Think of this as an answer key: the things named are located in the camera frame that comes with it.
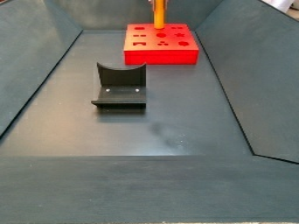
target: black holder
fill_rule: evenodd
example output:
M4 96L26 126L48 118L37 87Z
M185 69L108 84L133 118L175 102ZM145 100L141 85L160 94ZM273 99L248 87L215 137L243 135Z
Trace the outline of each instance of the black holder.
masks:
M113 69L97 63L100 90L97 107L145 107L145 64L133 69Z

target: red shape sorter block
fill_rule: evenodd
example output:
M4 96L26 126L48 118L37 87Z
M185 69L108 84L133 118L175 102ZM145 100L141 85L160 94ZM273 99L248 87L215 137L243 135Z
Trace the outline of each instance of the red shape sorter block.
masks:
M127 65L192 65L199 47L187 24L167 24L161 30L153 24L129 24L124 55Z

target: circular hole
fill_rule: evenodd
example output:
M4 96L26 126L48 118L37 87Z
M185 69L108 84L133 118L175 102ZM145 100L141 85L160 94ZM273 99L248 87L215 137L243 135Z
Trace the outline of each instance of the circular hole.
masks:
M185 42L185 41L181 41L181 42L179 42L179 45L180 45L180 46L188 46L188 45L189 45L189 43L188 43L188 42Z
M165 37L165 34L164 34L164 33L157 33L157 34L156 34L156 37L157 37L157 38L164 38L164 37Z

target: white object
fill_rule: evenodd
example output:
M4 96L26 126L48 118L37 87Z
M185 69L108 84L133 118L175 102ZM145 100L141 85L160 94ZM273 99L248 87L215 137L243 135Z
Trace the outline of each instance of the white object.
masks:
M263 0L263 1L268 4L271 4L281 12L287 12L287 10L289 9L289 6L295 0Z

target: gray wall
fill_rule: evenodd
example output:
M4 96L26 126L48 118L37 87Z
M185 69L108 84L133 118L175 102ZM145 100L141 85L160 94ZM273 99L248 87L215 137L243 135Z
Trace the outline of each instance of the gray wall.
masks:
M85 30L124 30L127 24L152 23L148 0L54 0ZM168 23L185 23L192 29L221 0L169 0Z
M0 135L78 35L52 0L0 5Z
M224 0L197 34L253 152L299 162L299 23Z

